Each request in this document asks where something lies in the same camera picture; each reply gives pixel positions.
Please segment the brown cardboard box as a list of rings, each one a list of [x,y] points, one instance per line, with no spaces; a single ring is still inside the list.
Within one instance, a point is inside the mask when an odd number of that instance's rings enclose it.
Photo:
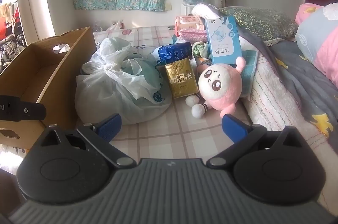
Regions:
[[[76,76],[96,50],[90,27],[29,44],[1,73],[1,94],[20,98],[29,115],[36,104],[46,108],[44,120],[1,121],[1,144],[29,149],[50,124],[64,130],[77,123]]]

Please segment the pink round plush toy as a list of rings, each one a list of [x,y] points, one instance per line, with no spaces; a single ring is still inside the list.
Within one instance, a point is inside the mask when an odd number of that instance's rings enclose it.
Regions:
[[[242,92],[241,73],[245,65],[245,59],[240,56],[236,58],[236,67],[228,64],[207,66],[199,76],[199,92],[186,97],[192,116],[200,119],[212,108],[219,111],[220,117],[235,113]]]

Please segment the green floral scrunchie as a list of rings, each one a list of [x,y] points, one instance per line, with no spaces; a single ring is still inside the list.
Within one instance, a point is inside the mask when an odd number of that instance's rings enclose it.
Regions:
[[[211,58],[208,42],[198,41],[192,45],[192,53],[198,58]]]

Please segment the green leaf pattern pillow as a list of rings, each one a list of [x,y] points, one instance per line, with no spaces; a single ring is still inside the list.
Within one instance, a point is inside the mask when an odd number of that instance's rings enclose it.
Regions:
[[[261,38],[267,46],[274,41],[279,42],[279,39],[291,40],[297,33],[298,24],[273,9],[224,7],[219,11],[226,16],[233,16],[239,27]]]

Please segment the light blue bandage box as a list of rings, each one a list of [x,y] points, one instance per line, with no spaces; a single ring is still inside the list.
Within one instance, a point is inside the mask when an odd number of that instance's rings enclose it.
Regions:
[[[235,65],[242,56],[236,20],[233,16],[222,16],[206,20],[207,35],[213,64]]]

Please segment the grey white quilt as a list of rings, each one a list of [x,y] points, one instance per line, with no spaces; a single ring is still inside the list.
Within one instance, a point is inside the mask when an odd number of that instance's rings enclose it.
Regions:
[[[225,16],[206,4],[196,5],[192,12],[205,20]],[[337,87],[333,82],[305,58],[295,38],[267,46],[238,24],[237,30],[259,52],[252,101],[246,105],[253,121],[263,120],[270,128],[291,124],[315,150],[329,145],[337,151]]]

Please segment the white plastic shopping bag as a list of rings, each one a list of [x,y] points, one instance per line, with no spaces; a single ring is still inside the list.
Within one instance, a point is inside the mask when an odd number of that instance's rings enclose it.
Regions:
[[[84,123],[99,123],[115,113],[123,125],[146,122],[172,103],[168,82],[155,64],[121,38],[105,38],[81,70],[75,107]]]

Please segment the wall power socket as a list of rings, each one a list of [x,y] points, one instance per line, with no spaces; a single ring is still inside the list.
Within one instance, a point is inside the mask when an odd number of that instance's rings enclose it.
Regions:
[[[172,9],[171,4],[170,4],[170,3],[165,4],[164,9],[165,9],[166,11],[170,11],[170,10]]]

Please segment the pink grey cartoon blanket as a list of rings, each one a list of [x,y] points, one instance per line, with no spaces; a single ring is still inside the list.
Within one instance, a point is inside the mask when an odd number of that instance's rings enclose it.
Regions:
[[[297,45],[308,59],[334,85],[337,85],[337,3],[320,6],[301,4],[297,15]]]

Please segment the red plastic bag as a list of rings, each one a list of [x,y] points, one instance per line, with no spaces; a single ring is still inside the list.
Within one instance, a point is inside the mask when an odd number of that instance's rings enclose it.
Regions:
[[[18,7],[11,11],[9,4],[1,5],[1,40],[10,35],[17,37],[23,32]]]

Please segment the white water dispenser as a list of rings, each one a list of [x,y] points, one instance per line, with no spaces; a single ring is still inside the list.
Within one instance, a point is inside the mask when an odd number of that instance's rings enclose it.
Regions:
[[[194,6],[195,6],[194,4],[181,3],[181,11],[180,11],[180,14],[181,14],[182,16],[188,16],[188,15],[191,15]]]

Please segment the pink woven pouch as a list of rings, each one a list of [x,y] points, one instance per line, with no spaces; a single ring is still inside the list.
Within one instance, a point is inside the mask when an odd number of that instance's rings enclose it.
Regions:
[[[208,42],[206,30],[184,28],[179,31],[179,34],[182,39],[191,43]]]

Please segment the teal checked towel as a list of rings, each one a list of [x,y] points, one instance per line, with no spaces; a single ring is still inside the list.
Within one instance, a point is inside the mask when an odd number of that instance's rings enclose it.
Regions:
[[[256,50],[245,50],[242,51],[242,56],[245,59],[246,65],[241,73],[242,92],[240,98],[249,100],[257,68],[258,52]]]

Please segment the blue wet wipes pack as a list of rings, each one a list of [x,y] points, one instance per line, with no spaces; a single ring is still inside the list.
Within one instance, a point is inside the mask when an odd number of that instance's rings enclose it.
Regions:
[[[157,66],[164,66],[192,55],[192,46],[189,42],[179,42],[160,46],[150,54]]]

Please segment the white plastic bag on floor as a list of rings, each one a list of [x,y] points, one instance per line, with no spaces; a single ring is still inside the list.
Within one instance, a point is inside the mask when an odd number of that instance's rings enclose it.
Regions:
[[[111,21],[110,27],[106,31],[120,31],[121,29],[124,29],[124,23],[122,20],[117,20],[117,21]]]

